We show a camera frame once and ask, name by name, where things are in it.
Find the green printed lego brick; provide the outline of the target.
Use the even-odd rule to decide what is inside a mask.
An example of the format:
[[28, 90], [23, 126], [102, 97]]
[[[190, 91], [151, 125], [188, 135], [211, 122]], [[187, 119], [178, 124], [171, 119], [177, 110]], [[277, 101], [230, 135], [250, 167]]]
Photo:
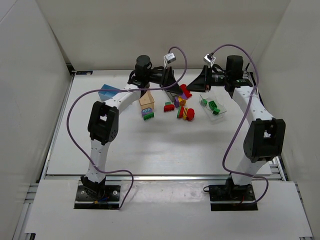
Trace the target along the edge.
[[217, 104], [213, 100], [208, 102], [208, 107], [211, 111], [213, 111], [215, 108], [218, 108]]

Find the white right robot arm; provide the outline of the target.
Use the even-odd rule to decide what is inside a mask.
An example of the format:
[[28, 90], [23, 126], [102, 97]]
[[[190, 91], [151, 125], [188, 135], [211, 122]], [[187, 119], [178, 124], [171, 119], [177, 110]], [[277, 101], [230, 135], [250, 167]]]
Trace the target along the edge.
[[228, 56], [226, 68], [220, 73], [213, 72], [215, 60], [211, 53], [204, 56], [206, 64], [187, 90], [208, 92], [212, 86], [223, 86], [248, 122], [243, 141], [244, 156], [237, 169], [230, 172], [224, 187], [224, 192], [234, 198], [248, 189], [253, 176], [264, 164], [282, 153], [286, 124], [270, 114], [260, 102], [257, 86], [244, 77], [242, 56]]

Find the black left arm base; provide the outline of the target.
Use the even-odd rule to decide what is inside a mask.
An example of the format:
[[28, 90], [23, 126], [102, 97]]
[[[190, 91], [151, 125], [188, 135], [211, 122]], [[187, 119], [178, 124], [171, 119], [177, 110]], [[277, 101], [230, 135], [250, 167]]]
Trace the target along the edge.
[[117, 210], [120, 206], [121, 185], [108, 182], [102, 190], [94, 193], [79, 183], [74, 200], [74, 209], [78, 210]]

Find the small green lego brick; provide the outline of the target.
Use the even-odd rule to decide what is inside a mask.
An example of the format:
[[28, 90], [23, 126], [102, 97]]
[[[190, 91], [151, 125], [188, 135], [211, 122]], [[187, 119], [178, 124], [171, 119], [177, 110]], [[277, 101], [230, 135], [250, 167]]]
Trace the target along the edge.
[[212, 114], [213, 114], [214, 116], [217, 116], [217, 115], [220, 114], [220, 111], [221, 111], [220, 109], [214, 108], [213, 111], [212, 111]]

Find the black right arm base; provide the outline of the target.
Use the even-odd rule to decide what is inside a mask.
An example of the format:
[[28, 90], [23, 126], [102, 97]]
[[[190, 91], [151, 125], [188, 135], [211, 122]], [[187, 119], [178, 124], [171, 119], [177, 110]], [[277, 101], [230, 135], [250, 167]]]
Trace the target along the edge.
[[251, 184], [229, 189], [226, 184], [208, 185], [203, 188], [209, 194], [212, 212], [257, 211], [256, 196]]

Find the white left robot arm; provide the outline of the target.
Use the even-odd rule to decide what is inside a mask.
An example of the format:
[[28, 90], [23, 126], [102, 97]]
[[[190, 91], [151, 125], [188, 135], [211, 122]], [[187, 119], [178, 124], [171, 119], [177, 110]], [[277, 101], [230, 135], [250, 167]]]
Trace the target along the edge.
[[108, 149], [119, 131], [119, 115], [149, 91], [150, 83], [161, 88], [169, 87], [168, 91], [172, 93], [182, 93], [171, 66], [153, 67], [149, 56], [140, 55], [124, 89], [104, 102], [93, 104], [87, 127], [93, 163], [89, 164], [85, 176], [80, 178], [86, 193], [92, 198], [100, 199], [104, 195], [106, 175], [99, 170], [105, 170]]

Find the red arched lego brick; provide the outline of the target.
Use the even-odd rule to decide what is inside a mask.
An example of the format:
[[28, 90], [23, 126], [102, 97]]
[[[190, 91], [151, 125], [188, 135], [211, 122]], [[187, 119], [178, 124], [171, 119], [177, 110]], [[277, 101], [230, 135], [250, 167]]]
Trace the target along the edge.
[[170, 112], [170, 111], [174, 111], [176, 109], [176, 107], [173, 104], [166, 104], [163, 107], [163, 111], [164, 112]]

